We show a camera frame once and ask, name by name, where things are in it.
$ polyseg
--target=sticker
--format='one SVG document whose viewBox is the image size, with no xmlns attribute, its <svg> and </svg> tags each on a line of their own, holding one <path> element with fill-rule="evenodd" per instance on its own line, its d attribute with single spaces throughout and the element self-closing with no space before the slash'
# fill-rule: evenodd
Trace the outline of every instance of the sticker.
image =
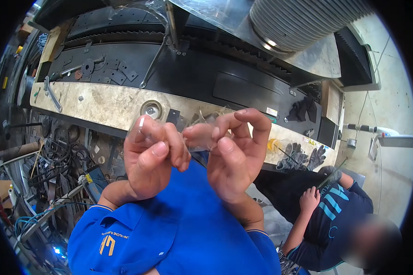
<svg viewBox="0 0 413 275">
<path fill-rule="evenodd" d="M 328 152 L 328 149 L 329 149 L 328 146 L 326 146 L 326 145 L 324 145 L 324 144 L 322 144 L 322 143 L 319 143 L 318 141 L 315 141 L 315 140 L 313 140 L 313 139 L 311 139 L 311 138 L 308 138 L 307 136 L 303 136 L 303 137 L 301 138 L 301 140 L 303 140 L 304 142 L 309 143 L 309 144 L 311 144 L 311 145 L 314 145 L 314 146 L 316 146 L 317 148 L 320 148 L 321 145 L 324 146 L 324 149 L 326 149 L 326 152 L 323 154 L 323 156 L 325 156 L 325 155 L 327 154 L 327 152 Z"/>
<path fill-rule="evenodd" d="M 89 176 L 89 174 L 86 174 L 86 179 L 87 179 L 87 181 L 90 183 L 90 182 L 93 182 L 93 180 L 92 180 L 92 178 Z"/>
<path fill-rule="evenodd" d="M 277 111 L 275 111 L 274 109 L 271 109 L 271 108 L 266 108 L 266 113 L 268 113 L 268 114 L 270 114 L 270 115 L 272 115 L 272 116 L 274 116 L 274 117 L 277 117 Z"/>
<path fill-rule="evenodd" d="M 269 120 L 270 120 L 273 124 L 276 124 L 276 123 L 277 123 L 277 119 L 276 119 L 276 118 L 273 118 L 273 117 L 268 116 L 268 115 L 266 115 L 266 117 L 269 118 Z"/>
</svg>

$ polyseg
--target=workbench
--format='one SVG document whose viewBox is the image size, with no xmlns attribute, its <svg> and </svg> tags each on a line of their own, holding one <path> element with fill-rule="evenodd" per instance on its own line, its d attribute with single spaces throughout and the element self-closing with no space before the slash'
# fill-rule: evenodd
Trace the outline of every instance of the workbench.
<svg viewBox="0 0 413 275">
<path fill-rule="evenodd" d="M 125 137 L 130 125 L 140 116 L 140 108 L 148 100 L 158 101 L 163 109 L 162 121 L 166 121 L 170 109 L 180 111 L 180 116 L 191 119 L 199 110 L 203 115 L 214 111 L 232 112 L 230 109 L 188 99 L 182 96 L 165 94 L 146 89 L 131 88 L 118 85 L 81 82 L 51 82 L 52 91 L 57 96 L 62 106 L 61 113 L 57 112 L 50 97 L 45 95 L 44 83 L 33 84 L 30 104 L 35 111 L 45 113 L 56 118 L 69 120 L 87 128 L 95 129 L 94 125 L 101 125 L 103 132 L 111 135 Z M 321 144 L 280 125 L 272 124 L 270 139 L 289 139 L 301 144 L 306 154 Z M 323 165 L 334 165 L 336 161 L 339 141 L 334 149 L 325 146 L 326 159 Z M 277 164 L 279 156 L 267 150 L 265 162 Z"/>
</svg>

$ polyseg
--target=navy t-shirt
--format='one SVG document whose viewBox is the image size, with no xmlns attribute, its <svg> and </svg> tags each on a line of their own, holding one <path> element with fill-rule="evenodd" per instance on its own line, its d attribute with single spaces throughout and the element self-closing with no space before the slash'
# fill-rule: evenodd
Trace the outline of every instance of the navy t-shirt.
<svg viewBox="0 0 413 275">
<path fill-rule="evenodd" d="M 95 205 L 70 236 L 74 274 L 143 274 L 155 267 L 172 274 L 281 273 L 268 234 L 248 230 L 223 206 L 195 161 L 171 171 L 156 197 L 116 210 Z"/>
<path fill-rule="evenodd" d="M 352 226 L 373 213 L 369 196 L 354 182 L 344 189 L 337 182 L 320 190 L 320 203 L 312 213 L 304 240 L 287 254 L 298 265 L 317 272 L 341 264 Z"/>
</svg>

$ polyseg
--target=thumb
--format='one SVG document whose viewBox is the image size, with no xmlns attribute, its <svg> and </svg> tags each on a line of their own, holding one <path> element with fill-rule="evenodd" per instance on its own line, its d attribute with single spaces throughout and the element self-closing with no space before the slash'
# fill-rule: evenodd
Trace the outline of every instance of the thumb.
<svg viewBox="0 0 413 275">
<path fill-rule="evenodd" d="M 134 169 L 135 177 L 141 177 L 152 172 L 165 160 L 169 151 L 168 143 L 163 141 L 159 141 L 143 151 L 137 159 L 137 165 Z"/>
<path fill-rule="evenodd" d="M 226 167 L 233 176 L 245 174 L 246 156 L 237 144 L 229 137 L 223 137 L 218 142 L 218 148 Z"/>
</svg>

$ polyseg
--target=forearm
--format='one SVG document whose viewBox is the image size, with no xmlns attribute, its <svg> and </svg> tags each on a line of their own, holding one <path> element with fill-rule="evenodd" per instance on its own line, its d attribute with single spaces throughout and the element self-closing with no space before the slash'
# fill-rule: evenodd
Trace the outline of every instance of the forearm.
<svg viewBox="0 0 413 275">
<path fill-rule="evenodd" d="M 353 185 L 352 177 L 344 173 L 341 173 L 341 179 L 338 182 L 345 189 L 349 189 Z"/>
<path fill-rule="evenodd" d="M 137 195 L 133 191 L 128 180 L 120 180 L 112 182 L 104 188 L 98 204 L 115 210 L 132 201 L 138 201 Z"/>
<path fill-rule="evenodd" d="M 245 230 L 264 230 L 263 210 L 259 204 L 246 193 L 234 203 L 223 201 L 226 209 L 241 223 Z"/>
<path fill-rule="evenodd" d="M 292 226 L 285 245 L 283 246 L 283 254 L 287 255 L 292 249 L 296 248 L 303 241 L 304 232 L 309 223 L 312 212 L 301 212 L 297 220 Z"/>
</svg>

